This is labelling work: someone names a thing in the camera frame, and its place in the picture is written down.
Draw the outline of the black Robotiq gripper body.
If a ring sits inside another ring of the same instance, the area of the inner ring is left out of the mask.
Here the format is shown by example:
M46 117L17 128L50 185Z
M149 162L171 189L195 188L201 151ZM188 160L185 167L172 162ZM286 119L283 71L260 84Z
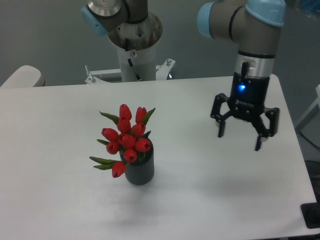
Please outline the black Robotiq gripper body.
M261 120L261 114L270 117L265 99L270 78L246 77L235 72L232 79L230 97L227 100L229 111L226 117L234 117L245 122Z

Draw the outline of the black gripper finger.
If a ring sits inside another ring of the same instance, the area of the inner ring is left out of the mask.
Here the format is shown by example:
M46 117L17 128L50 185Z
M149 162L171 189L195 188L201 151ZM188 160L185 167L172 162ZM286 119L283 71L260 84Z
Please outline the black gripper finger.
M220 93L215 96L213 106L211 109L210 117L212 119L215 119L217 126L219 128L218 130L218 137L221 138L224 135L225 132L225 126L226 126L226 119L229 118L232 115L232 111L229 110L224 114L221 114L220 110L223 103L227 103L229 100L229 97L227 97L224 93Z
M253 121L251 124L257 131L257 140L255 145L255 151L259 151L263 139L266 140L269 137L273 137L278 132L280 109L275 108L264 108L264 114L269 119L269 128L266 128L260 115L254 114Z

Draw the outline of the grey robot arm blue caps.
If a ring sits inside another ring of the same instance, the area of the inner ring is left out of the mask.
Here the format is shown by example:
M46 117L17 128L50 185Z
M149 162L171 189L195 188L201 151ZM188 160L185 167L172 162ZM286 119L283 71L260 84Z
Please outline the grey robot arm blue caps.
M229 117L252 124L257 150L277 133L280 110L267 108L265 98L285 14L283 0L218 0L200 8L197 28L203 36L239 45L230 95L216 95L210 113L219 137ZM159 79L154 46L163 27L146 0L89 0L81 15L96 35L107 35L117 48L124 82Z

